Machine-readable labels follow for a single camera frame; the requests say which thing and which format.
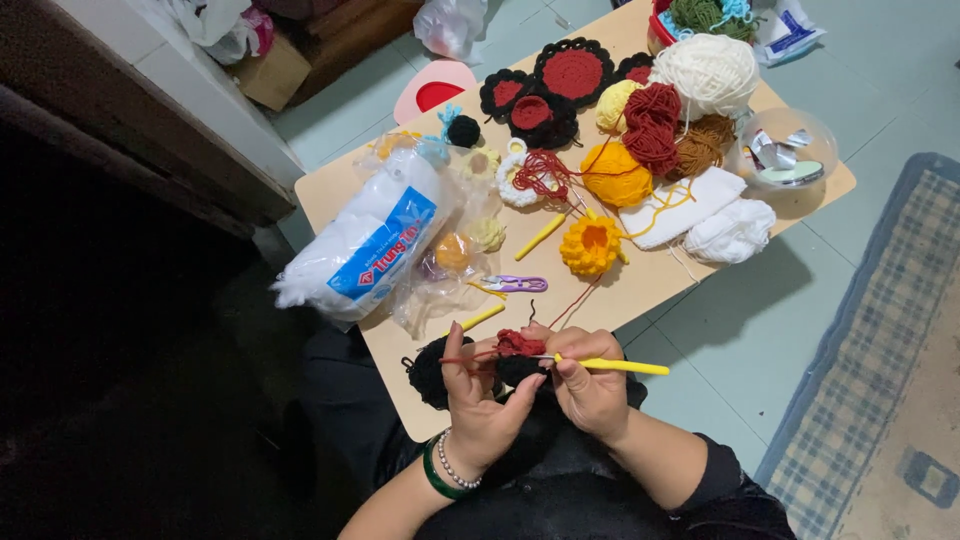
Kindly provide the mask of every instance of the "green bangle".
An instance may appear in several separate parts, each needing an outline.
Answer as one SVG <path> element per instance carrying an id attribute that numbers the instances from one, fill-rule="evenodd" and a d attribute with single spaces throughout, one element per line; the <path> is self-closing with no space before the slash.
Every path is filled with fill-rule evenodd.
<path id="1" fill-rule="evenodd" d="M 427 441 L 426 446 L 423 447 L 423 471 L 426 473 L 426 479 L 430 480 L 430 485 L 437 490 L 437 493 L 452 501 L 456 501 L 462 499 L 469 491 L 450 487 L 444 482 L 444 479 L 440 478 L 440 475 L 437 474 L 437 469 L 433 466 L 433 447 L 437 445 L 437 441 L 440 440 L 441 435 L 443 435 L 442 431 L 434 435 L 432 439 Z"/>

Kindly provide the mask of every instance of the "woman's right hand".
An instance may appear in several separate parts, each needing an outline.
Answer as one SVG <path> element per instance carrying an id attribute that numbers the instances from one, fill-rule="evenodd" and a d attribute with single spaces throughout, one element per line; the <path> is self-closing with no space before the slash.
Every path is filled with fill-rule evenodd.
<path id="1" fill-rule="evenodd" d="M 588 333 L 569 328 L 551 335 L 547 353 L 560 353 L 553 367 L 553 385 L 564 414 L 583 431 L 610 446 L 627 430 L 627 374 L 618 370 L 587 369 L 577 360 L 623 358 L 623 350 L 608 331 Z"/>

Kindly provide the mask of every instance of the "wooden table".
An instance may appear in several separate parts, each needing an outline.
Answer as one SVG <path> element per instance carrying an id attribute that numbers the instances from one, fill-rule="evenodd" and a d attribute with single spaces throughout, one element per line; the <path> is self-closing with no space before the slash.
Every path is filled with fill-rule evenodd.
<path id="1" fill-rule="evenodd" d="M 606 47 L 614 62 L 629 57 L 639 51 L 647 50 L 646 34 L 647 21 L 652 6 L 645 0 L 636 0 L 612 12 L 603 18 L 594 21 L 587 27 L 573 33 L 570 37 L 584 36 L 600 41 Z M 537 53 L 514 64 L 513 69 L 533 71 Z M 464 108 L 463 114 L 468 114 L 479 121 L 485 115 L 480 111 L 479 86 L 450 100 L 454 105 Z M 768 85 L 761 82 L 750 101 L 753 110 L 766 110 L 776 107 L 785 107 L 785 104 Z M 579 140 L 583 148 L 570 148 L 560 152 L 560 157 L 567 166 L 575 168 L 587 155 L 594 145 L 602 144 L 607 136 L 600 133 L 594 122 L 593 109 L 581 112 Z M 481 124 L 483 137 L 487 146 L 506 154 L 506 144 L 510 138 L 510 130 L 506 125 L 490 122 Z M 441 124 L 437 119 L 436 110 L 428 111 L 422 116 L 396 128 L 396 131 L 408 130 L 424 134 L 436 134 Z M 336 217 L 340 208 L 360 188 L 361 181 L 352 170 L 352 163 L 357 156 L 363 153 L 363 147 L 358 148 L 345 156 L 329 163 L 321 169 L 310 173 L 295 185 L 297 196 L 306 212 L 307 218 L 315 233 L 319 233 L 324 226 Z M 777 212 L 777 224 L 772 231 L 777 234 L 797 223 L 813 210 L 822 207 L 844 193 L 847 193 L 856 184 L 850 169 L 843 163 L 839 164 L 826 182 L 818 187 L 802 192 L 800 195 L 790 195 L 776 201 L 768 201 Z M 599 211 L 600 204 L 588 201 Z M 563 265 L 558 252 L 562 233 L 573 223 L 568 217 L 566 225 L 541 243 L 530 255 L 521 262 L 515 262 L 513 254 L 529 241 L 536 231 L 539 231 L 554 215 L 548 211 L 525 211 L 523 213 L 510 207 L 505 207 L 499 214 L 500 221 L 507 226 L 507 240 L 500 251 L 500 265 L 502 274 L 514 276 L 543 276 L 550 283 L 550 289 L 536 295 L 537 318 L 544 324 L 549 324 L 554 318 L 580 295 L 592 278 L 574 276 Z M 641 252 L 632 243 L 625 243 L 625 253 L 631 260 L 629 265 L 616 263 L 613 270 L 608 272 L 597 286 L 590 292 L 579 307 L 572 309 L 560 321 L 556 328 L 563 326 L 580 326 L 587 330 L 610 329 L 615 330 L 627 322 L 632 321 L 651 308 L 666 301 L 678 292 L 691 286 L 694 281 L 687 275 L 686 270 L 673 259 L 666 250 Z M 723 265 L 700 264 L 684 254 L 678 253 L 684 260 L 687 268 L 698 279 L 702 280 Z M 494 335 L 504 328 L 518 329 L 527 324 L 530 316 L 530 294 L 511 295 L 506 302 L 507 309 L 480 324 L 469 332 L 474 338 L 484 338 Z M 489 307 L 495 306 L 500 300 L 491 296 L 478 310 L 471 312 L 453 313 L 452 318 L 458 321 L 468 319 Z M 414 341 L 409 334 L 391 321 L 371 321 L 370 318 L 360 323 L 360 329 L 370 347 L 373 359 L 380 375 L 383 377 L 393 398 L 396 410 L 407 428 L 407 432 L 416 441 L 423 441 L 449 425 L 449 414 L 438 411 L 420 400 L 420 395 L 410 386 L 404 367 L 400 364 L 402 356 L 413 357 L 416 349 L 425 342 L 439 337 L 449 329 L 450 318 L 435 319 L 427 324 L 427 339 Z M 657 358 L 631 358 L 635 361 L 658 363 Z"/>

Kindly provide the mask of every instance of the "dark floor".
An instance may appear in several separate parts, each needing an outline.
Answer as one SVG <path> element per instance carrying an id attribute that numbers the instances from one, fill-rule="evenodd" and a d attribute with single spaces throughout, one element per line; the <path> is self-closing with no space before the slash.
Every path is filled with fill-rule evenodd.
<path id="1" fill-rule="evenodd" d="M 254 444 L 309 325 L 252 244 L 0 140 L 0 538 L 333 537 L 346 481 L 292 497 Z"/>

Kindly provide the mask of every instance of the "light blue floor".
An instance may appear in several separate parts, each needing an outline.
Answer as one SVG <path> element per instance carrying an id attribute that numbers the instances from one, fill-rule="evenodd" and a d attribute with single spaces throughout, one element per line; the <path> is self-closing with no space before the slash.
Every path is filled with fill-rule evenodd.
<path id="1" fill-rule="evenodd" d="M 731 445 L 753 471 L 832 321 L 907 158 L 960 160 L 960 2 L 803 0 L 823 47 L 763 70 L 792 107 L 824 120 L 857 188 L 774 238 L 761 255 L 717 273 L 618 332 L 631 359 L 669 364 L 646 380 L 645 410 Z M 611 10 L 609 0 L 491 0 L 477 80 Z M 643 36 L 637 50 L 645 49 Z M 392 129 L 406 83 L 431 59 L 402 37 L 276 127 L 312 170 Z M 282 229 L 299 248 L 302 214 Z"/>

